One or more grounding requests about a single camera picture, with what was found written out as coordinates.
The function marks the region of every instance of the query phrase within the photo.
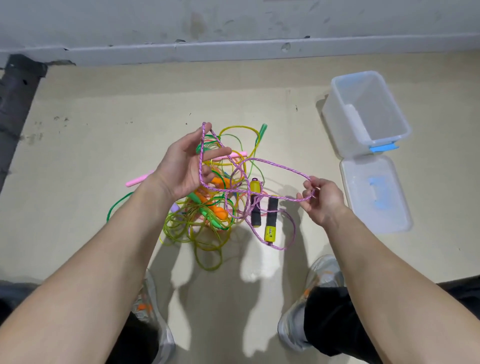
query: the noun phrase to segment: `white sneaker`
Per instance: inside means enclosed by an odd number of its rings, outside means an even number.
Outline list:
[[[343,274],[338,262],[331,254],[318,258],[310,267],[303,295],[285,312],[278,322],[280,340],[289,348],[302,352],[312,345],[303,331],[303,318],[308,295],[314,287],[344,287]]]
[[[166,363],[175,352],[175,341],[170,328],[158,310],[155,281],[148,269],[137,300],[133,304],[132,312],[140,321],[146,322],[158,330],[158,353],[152,364]]]

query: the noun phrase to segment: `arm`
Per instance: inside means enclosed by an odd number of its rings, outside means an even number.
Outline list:
[[[110,221],[10,315],[0,327],[3,363],[105,362],[169,208],[200,185],[195,148],[201,136],[200,128],[172,144]],[[211,150],[205,159],[230,153]],[[207,166],[202,172],[207,181],[214,176]]]
[[[331,181],[304,183],[302,203],[322,226],[355,310],[385,363],[479,363],[480,321],[395,255],[345,206]]]

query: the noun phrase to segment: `person's left arm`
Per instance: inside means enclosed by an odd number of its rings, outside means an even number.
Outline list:
[[[212,125],[207,123],[205,131]],[[110,221],[0,327],[2,363],[104,363],[138,294],[172,204],[199,185],[202,129],[172,144]],[[212,159],[231,153],[204,153]],[[203,165],[208,182],[211,170]]]

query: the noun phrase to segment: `person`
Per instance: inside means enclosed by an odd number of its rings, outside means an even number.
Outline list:
[[[200,185],[201,135],[200,128],[173,143],[87,244],[16,308],[4,307],[2,363],[158,364],[172,356],[147,265],[170,206]],[[202,175],[214,177],[207,166]],[[478,277],[435,285],[355,217],[333,182],[312,177],[304,186],[302,196],[312,198],[301,206],[325,229],[338,261],[327,255],[314,263],[305,293],[278,323],[280,339],[297,351],[313,346],[369,363],[479,362]],[[15,291],[3,286],[7,296]]]

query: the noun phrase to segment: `floor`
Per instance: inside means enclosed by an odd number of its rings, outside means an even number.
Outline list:
[[[412,126],[389,152],[414,221],[381,236],[439,282],[479,273],[480,52],[51,67],[42,81],[0,195],[0,279],[43,280],[105,222],[125,182],[155,168],[175,139],[211,121],[259,129],[257,156],[342,185],[316,104],[337,75],[377,70]],[[240,132],[247,141],[253,134]],[[302,178],[262,167],[267,186],[294,195]],[[276,324],[300,295],[308,266],[331,252],[295,204],[300,233],[281,253],[240,226],[216,272],[189,245],[158,244],[151,270],[178,363],[354,363],[285,350]],[[281,239],[291,227],[280,222]]]

